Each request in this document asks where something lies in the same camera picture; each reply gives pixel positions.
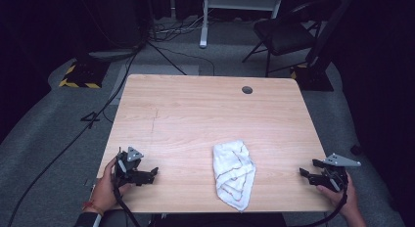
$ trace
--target hand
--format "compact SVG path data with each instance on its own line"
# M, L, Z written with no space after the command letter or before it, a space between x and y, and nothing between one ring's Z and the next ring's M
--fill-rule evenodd
M366 226L364 219L360 213L357 205L356 189L354 188L353 181L349 174L347 174L347 201L346 204L340 210L340 214L345 217L347 225L349 227L354 226ZM343 197L343 192L335 193L324 186L317 186L317 190L320 191L325 197L327 197L333 206L338 206Z
M105 167L104 175L100 178L95 185L94 191L92 192L90 201L94 206L102 210L103 212L111 209L116 204L116 199L113 193L113 175L112 170L116 163L116 158L113 158ZM119 192L124 195L133 184L125 184L119 187ZM87 207L84 209L86 212L96 212L96 209Z

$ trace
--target chair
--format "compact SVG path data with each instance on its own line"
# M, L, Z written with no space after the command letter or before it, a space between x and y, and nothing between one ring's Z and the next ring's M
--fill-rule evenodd
M256 23L254 32L260 41L242 62L244 63L252 54L268 51L265 77L268 77L270 72L283 69L269 70L271 54L273 56L281 56L313 47L320 33L322 22L330 18L331 14L339 7L340 1L320 0L305 3L281 17ZM314 21L311 27L306 28L302 25L302 23L309 21ZM310 31L312 29L316 29L315 35L311 34ZM262 44L265 46L265 49L257 51Z

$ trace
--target cloth fold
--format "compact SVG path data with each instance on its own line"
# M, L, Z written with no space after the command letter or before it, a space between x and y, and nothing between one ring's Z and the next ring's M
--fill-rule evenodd
M213 170L217 195L239 211L246 209L256 168L244 142L238 140L215 145Z

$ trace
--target table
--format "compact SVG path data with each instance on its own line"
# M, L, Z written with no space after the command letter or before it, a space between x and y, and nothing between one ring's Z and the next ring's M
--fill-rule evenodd
M271 18L277 17L281 0L204 0L204 22L200 47L208 45L208 8L272 11Z
M144 154L139 170L160 170L123 197L131 211L235 212L215 192L212 147L237 139L256 164L246 211L331 209L299 173L317 173L311 160L326 156L292 79L131 74L98 177L119 147L133 146Z

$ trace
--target person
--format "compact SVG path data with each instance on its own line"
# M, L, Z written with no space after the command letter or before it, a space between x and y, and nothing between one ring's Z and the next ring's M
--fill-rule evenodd
M98 227L104 213L116 205L112 183L112 170L115 162L116 159L114 158L106 165L103 177L98 180L91 194L90 201L84 204L83 211L78 216L74 227ZM365 220L358 207L358 199L353 181L349 174L347 174L347 177L347 202L342 207L340 214L346 220L348 227L366 227ZM133 185L134 184L125 184L119 187L119 192L123 195ZM316 189L323 196L328 198L333 206L337 206L343 196L342 192L335 193L324 186L316 186Z

